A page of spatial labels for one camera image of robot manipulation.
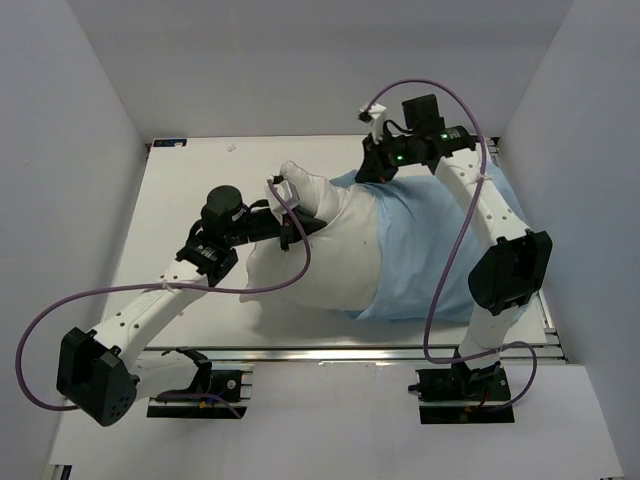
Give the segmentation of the blue green satin pillowcase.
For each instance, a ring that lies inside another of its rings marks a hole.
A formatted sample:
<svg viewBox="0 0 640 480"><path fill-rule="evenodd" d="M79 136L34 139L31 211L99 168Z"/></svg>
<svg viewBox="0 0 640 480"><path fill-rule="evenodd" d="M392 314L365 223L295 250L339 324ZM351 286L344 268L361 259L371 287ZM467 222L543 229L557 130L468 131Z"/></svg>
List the blue green satin pillowcase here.
<svg viewBox="0 0 640 480"><path fill-rule="evenodd" d="M486 173L509 207L524 220L502 170L489 161ZM466 210L459 208L433 176L396 178L386 185L365 184L364 188L378 200L380 280L371 305L344 313L356 320L426 320ZM437 302L436 321L469 322L474 303L467 278L484 252L469 227Z"/></svg>

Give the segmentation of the white pillow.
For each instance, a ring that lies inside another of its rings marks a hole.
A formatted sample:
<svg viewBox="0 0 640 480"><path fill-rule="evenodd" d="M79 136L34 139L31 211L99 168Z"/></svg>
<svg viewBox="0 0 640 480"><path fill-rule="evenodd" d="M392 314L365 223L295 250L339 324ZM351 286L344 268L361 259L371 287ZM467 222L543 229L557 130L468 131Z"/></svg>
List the white pillow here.
<svg viewBox="0 0 640 480"><path fill-rule="evenodd" d="M373 342L375 328L359 316L373 304L381 276L378 199L362 185L335 186L293 162L280 173L297 189L301 207L327 225L287 252L276 240L255 245L246 262L249 289L305 274L279 291L241 295L241 302L260 310L253 332L281 344L339 337Z"/></svg>

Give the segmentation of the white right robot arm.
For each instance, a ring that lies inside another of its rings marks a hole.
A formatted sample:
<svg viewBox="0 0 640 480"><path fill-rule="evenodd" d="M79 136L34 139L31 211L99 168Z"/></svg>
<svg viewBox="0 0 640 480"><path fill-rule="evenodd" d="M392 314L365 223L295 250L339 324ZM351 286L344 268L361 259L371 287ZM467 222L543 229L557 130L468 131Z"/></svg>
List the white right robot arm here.
<svg viewBox="0 0 640 480"><path fill-rule="evenodd" d="M508 205L488 176L487 148L464 127L446 126L435 95L407 100L402 108L401 135L389 131L384 106L361 109L358 118L369 132L356 180L384 184L402 167L426 166L464 212L463 230L473 231L482 245L483 255L468 275L471 321L454 355L462 367L451 374L453 390L472 399L497 369L518 309L540 290L552 241L546 232L532 231Z"/></svg>

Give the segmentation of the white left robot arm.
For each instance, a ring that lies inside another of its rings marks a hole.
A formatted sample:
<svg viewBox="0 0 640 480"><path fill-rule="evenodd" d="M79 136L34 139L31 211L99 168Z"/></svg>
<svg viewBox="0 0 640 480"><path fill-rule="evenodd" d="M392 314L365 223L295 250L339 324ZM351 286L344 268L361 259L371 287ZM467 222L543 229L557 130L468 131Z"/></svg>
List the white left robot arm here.
<svg viewBox="0 0 640 480"><path fill-rule="evenodd" d="M273 239L282 252L301 243L326 222L298 204L291 184L269 183L268 196L246 205L233 186L207 196L199 220L158 283L111 318L62 339L57 389L103 427L119 421L141 399L198 400L203 407L230 404L237 380L218 380L211 360L189 347L157 357L143 351L172 320L209 293L234 268L237 247Z"/></svg>

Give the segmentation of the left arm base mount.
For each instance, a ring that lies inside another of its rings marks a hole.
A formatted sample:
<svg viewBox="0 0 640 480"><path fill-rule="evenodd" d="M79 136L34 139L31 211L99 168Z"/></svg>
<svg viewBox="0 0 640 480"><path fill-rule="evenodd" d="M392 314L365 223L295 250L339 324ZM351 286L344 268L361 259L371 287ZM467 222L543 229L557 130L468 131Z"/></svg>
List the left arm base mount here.
<svg viewBox="0 0 640 480"><path fill-rule="evenodd" d="M173 353L197 368L188 387L170 389L149 400L146 416L157 419L235 419L244 417L251 398L253 372L216 367L203 353L177 348Z"/></svg>

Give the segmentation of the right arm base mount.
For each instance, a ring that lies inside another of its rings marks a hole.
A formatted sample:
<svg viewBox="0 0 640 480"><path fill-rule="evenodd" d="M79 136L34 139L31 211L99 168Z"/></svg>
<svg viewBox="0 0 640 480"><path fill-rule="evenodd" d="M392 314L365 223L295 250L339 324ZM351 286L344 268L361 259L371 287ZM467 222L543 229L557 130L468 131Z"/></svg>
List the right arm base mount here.
<svg viewBox="0 0 640 480"><path fill-rule="evenodd" d="M513 424L506 372L500 363L475 376L464 363L416 371L408 393L417 397L423 425Z"/></svg>

